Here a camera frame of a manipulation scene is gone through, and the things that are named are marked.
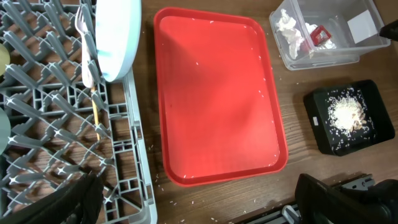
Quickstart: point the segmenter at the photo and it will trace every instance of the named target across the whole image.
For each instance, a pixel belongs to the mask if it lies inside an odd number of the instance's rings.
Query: brown tabletop
[[[308,173],[330,185],[361,173],[373,174],[377,182],[398,179],[396,138],[344,157],[323,155],[317,148],[303,104],[303,96],[316,87],[372,79],[379,88],[394,126],[397,127],[398,47],[391,45],[370,52],[363,55],[360,62],[351,65],[291,72],[279,58],[269,24],[269,14],[281,2],[142,1],[142,33],[133,69],[146,146],[154,145],[151,150],[147,150],[147,155],[154,184],[158,223],[178,223],[181,220],[184,223],[215,223],[215,220],[218,223],[236,223],[267,212],[272,207],[292,202],[301,173]],[[375,3],[385,23],[397,19],[394,18],[394,12],[398,8],[398,2]],[[247,16],[262,25],[264,32],[268,34],[267,44],[289,145],[289,161],[284,170],[278,174],[190,188],[179,187],[167,178],[160,141],[153,18],[159,9],[168,6]]]

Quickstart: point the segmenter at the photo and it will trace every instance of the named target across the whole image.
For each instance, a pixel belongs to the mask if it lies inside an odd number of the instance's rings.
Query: white sticker
[[[315,126],[318,126],[318,125],[319,125],[319,124],[318,124],[318,118],[317,118],[317,117],[312,117],[312,119],[313,119],[314,125],[315,125]]]
[[[348,21],[348,26],[353,35],[355,44],[377,34],[377,29],[369,10],[350,19]]]

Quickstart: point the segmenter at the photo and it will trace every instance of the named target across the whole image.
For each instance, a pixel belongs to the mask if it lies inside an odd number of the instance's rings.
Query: black container
[[[328,107],[331,105],[328,99],[331,96],[343,96],[346,92],[360,99],[358,101],[364,108],[365,120],[368,121],[366,130],[354,131],[351,137],[336,132],[328,122]],[[344,156],[395,137],[395,130],[386,107],[372,80],[318,88],[304,96],[304,105],[318,148],[324,154]]]

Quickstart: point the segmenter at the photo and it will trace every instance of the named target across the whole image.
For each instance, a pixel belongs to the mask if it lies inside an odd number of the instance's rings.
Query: red tray rim
[[[271,60],[270,60],[270,56],[269,56],[269,51],[267,48],[267,41],[266,41],[266,37],[264,34],[264,30],[262,29],[261,25],[256,22],[254,19],[251,19],[249,17],[243,17],[243,16],[235,16],[235,15],[229,15],[229,14],[221,14],[221,13],[217,13],[217,12],[208,12],[208,11],[199,11],[199,10],[193,10],[193,9],[184,9],[184,8],[179,8],[179,7],[165,7],[161,10],[159,10],[155,17],[154,17],[154,35],[155,35],[155,52],[160,52],[159,47],[161,45],[161,41],[160,41],[160,36],[157,34],[158,33],[158,28],[160,26],[160,22],[161,20],[166,17],[166,16],[170,16],[167,13],[169,11],[174,11],[177,12],[176,14],[174,14],[173,16],[179,16],[179,14],[193,14],[195,16],[195,18],[201,18],[201,17],[205,17],[205,16],[213,16],[215,18],[228,18],[229,21],[231,22],[231,20],[235,21],[235,22],[239,22],[241,24],[247,25],[247,26],[251,26],[259,35],[259,41],[261,42],[260,44],[262,44],[263,47],[261,50],[261,57],[264,58],[265,60],[263,61],[263,65],[266,63],[269,65],[269,71],[271,73],[271,83],[272,85],[269,86],[271,88],[269,88],[269,95],[270,95],[270,100],[275,100],[274,104],[276,104],[277,106],[273,106],[272,107],[272,113],[274,115],[274,121],[275,121],[275,128],[278,125],[281,129],[280,131],[282,131],[282,134],[280,134],[278,136],[278,143],[279,143],[279,151],[280,151],[280,157],[278,162],[272,166],[275,167],[278,164],[277,169],[273,169],[267,172],[257,172],[257,173],[253,173],[250,175],[237,175],[240,172],[246,172],[245,171],[239,171],[239,172],[232,172],[232,173],[227,173],[230,177],[225,177],[226,174],[218,174],[218,175],[212,175],[210,177],[213,177],[212,179],[206,180],[206,181],[192,181],[190,182],[190,180],[192,179],[183,179],[183,182],[180,182],[177,180],[176,176],[173,174],[173,172],[171,171],[170,168],[170,164],[169,164],[169,160],[167,158],[168,154],[167,154],[167,131],[166,129],[166,124],[165,124],[165,119],[164,119],[164,101],[163,101],[163,92],[162,92],[162,84],[160,82],[161,78],[160,78],[160,72],[157,72],[157,91],[158,91],[158,101],[159,101],[159,118],[160,118],[160,135],[161,135],[161,141],[162,141],[162,159],[163,159],[163,165],[164,165],[164,169],[165,169],[165,173],[167,175],[167,177],[175,184],[181,186],[181,187],[193,187],[193,186],[198,186],[198,185],[205,185],[205,184],[214,184],[214,183],[218,183],[218,182],[226,182],[229,180],[238,180],[238,179],[243,179],[243,178],[248,178],[248,177],[255,177],[255,176],[259,176],[259,175],[264,175],[264,174],[274,174],[277,172],[280,172],[287,164],[288,161],[288,156],[289,156],[289,149],[287,147],[287,141],[286,141],[286,136],[285,136],[285,129],[283,126],[283,120],[282,120],[282,114],[280,112],[280,106],[279,106],[279,99],[277,96],[277,91],[276,91],[276,86],[275,86],[275,81],[274,81],[274,75],[272,72],[272,67],[271,67]],[[159,71],[160,68],[160,62],[156,57],[156,68],[157,71]],[[221,179],[217,179],[216,177],[218,176],[223,176],[224,178]],[[208,177],[196,177],[195,180],[198,179],[208,179]]]

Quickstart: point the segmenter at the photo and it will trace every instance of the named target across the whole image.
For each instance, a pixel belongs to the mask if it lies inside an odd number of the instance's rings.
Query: red object
[[[288,149],[261,26],[171,7],[154,25],[168,177],[187,187],[282,170]]]
[[[312,42],[315,46],[322,45],[325,41],[331,38],[331,34],[324,28],[323,25],[315,28],[310,34]]]

